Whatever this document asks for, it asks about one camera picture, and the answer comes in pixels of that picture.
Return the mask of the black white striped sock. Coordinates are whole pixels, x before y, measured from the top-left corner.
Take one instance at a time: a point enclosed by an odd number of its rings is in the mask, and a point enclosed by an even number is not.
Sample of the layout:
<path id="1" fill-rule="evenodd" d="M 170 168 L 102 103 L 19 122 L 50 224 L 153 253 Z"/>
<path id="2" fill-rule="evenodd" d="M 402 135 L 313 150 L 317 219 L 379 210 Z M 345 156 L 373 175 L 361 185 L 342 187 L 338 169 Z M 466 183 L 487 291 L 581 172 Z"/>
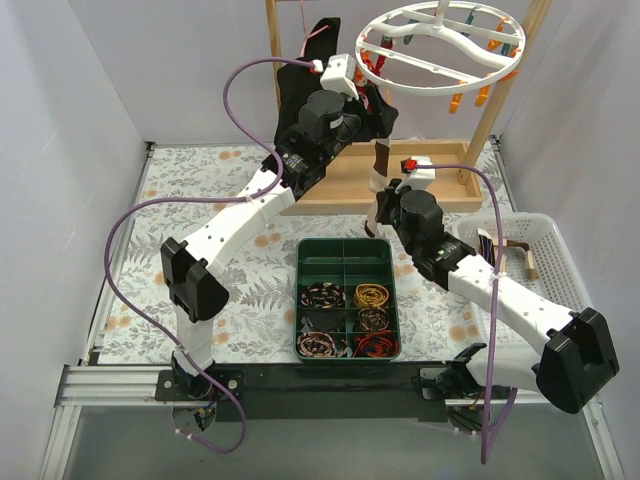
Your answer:
<path id="1" fill-rule="evenodd" d="M 493 237 L 484 229 L 478 228 L 479 253 L 491 266 L 496 265 L 498 246 Z"/>

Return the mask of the brown beige striped sock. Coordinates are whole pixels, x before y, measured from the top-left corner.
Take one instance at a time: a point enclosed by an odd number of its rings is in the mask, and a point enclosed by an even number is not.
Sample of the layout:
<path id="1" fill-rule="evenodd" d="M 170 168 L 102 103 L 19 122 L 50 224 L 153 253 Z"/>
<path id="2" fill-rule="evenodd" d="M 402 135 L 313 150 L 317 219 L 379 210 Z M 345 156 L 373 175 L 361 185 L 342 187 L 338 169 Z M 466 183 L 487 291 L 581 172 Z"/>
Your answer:
<path id="1" fill-rule="evenodd" d="M 535 267 L 533 251 L 530 245 L 526 242 L 515 241 L 505 239 L 502 241 L 502 245 L 505 248 L 517 248 L 521 249 L 525 255 L 525 271 L 529 280 L 537 280 L 539 278 L 538 270 Z"/>

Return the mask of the red christmas sock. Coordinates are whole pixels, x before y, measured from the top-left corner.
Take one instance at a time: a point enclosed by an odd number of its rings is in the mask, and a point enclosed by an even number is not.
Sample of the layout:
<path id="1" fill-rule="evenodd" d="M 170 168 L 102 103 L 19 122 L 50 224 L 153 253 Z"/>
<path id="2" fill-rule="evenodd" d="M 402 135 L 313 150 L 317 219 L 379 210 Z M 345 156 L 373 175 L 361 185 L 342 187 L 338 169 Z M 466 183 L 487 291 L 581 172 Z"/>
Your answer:
<path id="1" fill-rule="evenodd" d="M 384 49 L 387 49 L 387 50 L 392 50 L 393 46 L 394 46 L 394 40 L 391 37 L 383 36 L 381 38 L 381 41 L 380 41 L 380 47 L 381 48 L 384 48 Z M 377 76 L 380 75 L 380 72 L 381 72 L 382 68 L 384 67 L 386 59 L 387 59 L 387 57 L 382 55 L 382 54 L 379 54 L 377 56 L 377 60 L 376 60 L 375 66 L 373 68 L 373 73 L 376 74 Z"/>

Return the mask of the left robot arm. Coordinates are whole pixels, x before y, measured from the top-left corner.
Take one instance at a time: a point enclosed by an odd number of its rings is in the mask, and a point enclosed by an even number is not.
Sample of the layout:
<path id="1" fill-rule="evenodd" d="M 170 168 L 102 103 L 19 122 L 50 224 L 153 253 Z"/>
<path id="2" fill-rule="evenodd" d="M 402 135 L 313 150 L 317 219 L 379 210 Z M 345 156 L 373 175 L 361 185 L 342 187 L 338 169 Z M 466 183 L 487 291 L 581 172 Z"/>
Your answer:
<path id="1" fill-rule="evenodd" d="M 219 278 L 229 261 L 273 217 L 293 206 L 326 175 L 329 164 L 354 142 L 387 140 L 399 112 L 377 87 L 356 98 L 317 90 L 305 103 L 281 105 L 275 151 L 253 175 L 236 202 L 184 240 L 168 238 L 161 260 L 175 305 L 177 337 L 171 367 L 176 386 L 193 400 L 213 386 L 213 319 L 226 306 Z"/>

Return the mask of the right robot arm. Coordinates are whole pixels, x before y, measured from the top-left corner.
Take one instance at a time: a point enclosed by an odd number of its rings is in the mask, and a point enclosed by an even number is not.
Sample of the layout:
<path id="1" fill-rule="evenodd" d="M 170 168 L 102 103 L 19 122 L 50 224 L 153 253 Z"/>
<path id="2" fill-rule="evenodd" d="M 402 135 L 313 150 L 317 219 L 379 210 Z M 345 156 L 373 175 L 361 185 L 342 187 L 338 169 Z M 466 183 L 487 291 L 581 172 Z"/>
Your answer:
<path id="1" fill-rule="evenodd" d="M 396 232 L 428 281 L 483 308 L 530 346 L 500 353 L 489 340 L 453 361 L 452 383 L 464 397 L 493 386 L 540 393 L 556 408 L 579 412 L 620 370 L 605 317 L 572 310 L 495 272 L 473 247 L 446 232 L 435 197 L 394 179 L 376 195 L 375 219 Z"/>

